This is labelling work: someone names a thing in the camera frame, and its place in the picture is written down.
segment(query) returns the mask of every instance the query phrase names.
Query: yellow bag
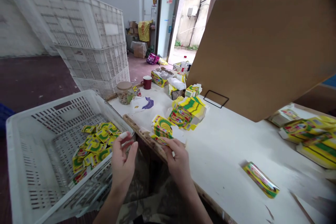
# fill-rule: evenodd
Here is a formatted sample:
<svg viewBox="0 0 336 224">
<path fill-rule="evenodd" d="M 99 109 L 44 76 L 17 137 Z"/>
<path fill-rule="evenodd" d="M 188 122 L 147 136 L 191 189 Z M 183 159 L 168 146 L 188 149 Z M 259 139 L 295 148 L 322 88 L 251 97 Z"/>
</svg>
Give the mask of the yellow bag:
<svg viewBox="0 0 336 224">
<path fill-rule="evenodd" d="M 143 42 L 149 41 L 149 24 L 150 21 L 141 21 L 138 25 L 139 39 Z"/>
</svg>

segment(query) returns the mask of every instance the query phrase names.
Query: finger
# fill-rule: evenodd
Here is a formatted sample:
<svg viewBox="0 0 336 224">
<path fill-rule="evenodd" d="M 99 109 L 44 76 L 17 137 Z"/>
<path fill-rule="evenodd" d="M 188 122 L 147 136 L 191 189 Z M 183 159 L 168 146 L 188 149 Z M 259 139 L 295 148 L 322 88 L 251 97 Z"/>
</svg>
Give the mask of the finger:
<svg viewBox="0 0 336 224">
<path fill-rule="evenodd" d="M 171 163 L 174 162 L 173 152 L 168 146 L 162 146 L 162 149 L 164 150 L 166 156 L 167 156 L 167 162 Z"/>
<path fill-rule="evenodd" d="M 130 146 L 132 145 L 132 143 L 134 143 L 133 140 L 132 140 L 132 141 L 129 141 L 129 142 L 127 142 L 127 143 L 125 143 L 125 144 L 121 147 L 121 149 L 122 149 L 122 155 L 125 154 L 125 156 L 126 156 L 126 151 L 127 151 L 128 147 L 130 147 Z"/>
<path fill-rule="evenodd" d="M 123 143 L 129 141 L 131 138 L 132 138 L 131 133 L 128 132 L 128 131 L 125 131 L 125 132 L 121 133 L 121 134 L 117 137 L 117 139 L 115 139 L 114 142 L 119 142 L 120 145 L 122 145 Z"/>
<path fill-rule="evenodd" d="M 169 147 L 175 152 L 179 152 L 180 147 L 173 141 L 173 139 L 161 137 L 161 139 L 165 140 Z"/>
<path fill-rule="evenodd" d="M 173 141 L 176 143 L 176 145 L 179 146 L 180 148 L 185 148 L 184 145 L 183 145 L 183 143 L 181 143 L 180 140 L 178 140 L 178 139 L 176 139 L 176 138 L 173 138 L 172 140 L 173 140 Z"/>
<path fill-rule="evenodd" d="M 134 165 L 135 157 L 137 156 L 137 151 L 138 151 L 138 142 L 134 142 L 128 152 L 128 157 L 125 162 L 125 165 L 127 166 Z"/>
</svg>

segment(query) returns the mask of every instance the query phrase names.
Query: glass jar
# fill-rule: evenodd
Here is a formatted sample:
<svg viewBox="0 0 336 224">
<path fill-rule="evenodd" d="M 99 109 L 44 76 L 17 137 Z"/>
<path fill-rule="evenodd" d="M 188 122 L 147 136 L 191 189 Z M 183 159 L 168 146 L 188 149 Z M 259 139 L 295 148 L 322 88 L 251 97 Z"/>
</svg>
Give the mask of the glass jar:
<svg viewBox="0 0 336 224">
<path fill-rule="evenodd" d="M 134 90 L 131 82 L 119 82 L 117 84 L 117 95 L 121 104 L 128 105 L 134 97 Z"/>
</svg>

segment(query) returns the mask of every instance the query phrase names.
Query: cardboard sheet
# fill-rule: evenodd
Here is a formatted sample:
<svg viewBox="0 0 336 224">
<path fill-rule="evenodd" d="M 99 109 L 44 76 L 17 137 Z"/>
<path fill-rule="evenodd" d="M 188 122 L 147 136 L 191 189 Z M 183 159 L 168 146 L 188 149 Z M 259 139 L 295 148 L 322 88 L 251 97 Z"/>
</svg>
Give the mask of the cardboard sheet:
<svg viewBox="0 0 336 224">
<path fill-rule="evenodd" d="M 336 0 L 217 0 L 187 86 L 265 119 L 336 73 L 335 11 Z"/>
</svg>

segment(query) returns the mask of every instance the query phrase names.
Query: table surface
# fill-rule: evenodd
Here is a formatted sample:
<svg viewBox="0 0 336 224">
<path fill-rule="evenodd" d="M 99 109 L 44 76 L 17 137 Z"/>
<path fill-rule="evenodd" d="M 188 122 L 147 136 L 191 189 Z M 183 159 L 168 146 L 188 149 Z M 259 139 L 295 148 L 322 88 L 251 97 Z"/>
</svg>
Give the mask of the table surface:
<svg viewBox="0 0 336 224">
<path fill-rule="evenodd" d="M 109 103 L 121 116 L 127 114 L 141 129 L 152 132 L 152 119 L 157 114 L 165 116 L 172 100 L 168 87 L 155 83 L 150 90 L 140 91 L 154 100 L 147 111 L 133 113 L 118 98 Z M 267 220 L 273 221 L 269 211 L 274 223 L 309 223 L 291 192 L 308 201 L 318 196 L 336 198 L 336 186 L 324 179 L 324 169 L 296 152 L 295 144 L 283 140 L 275 125 L 266 120 L 255 123 L 204 102 L 210 110 L 203 121 L 194 131 L 184 131 L 191 175 L 238 224 L 268 224 Z M 318 114 L 299 105 L 294 110 L 302 118 Z M 240 165 L 245 161 L 252 161 L 280 188 L 275 199 L 269 199 L 243 171 Z M 324 218 L 318 211 L 309 214 L 316 223 Z"/>
</svg>

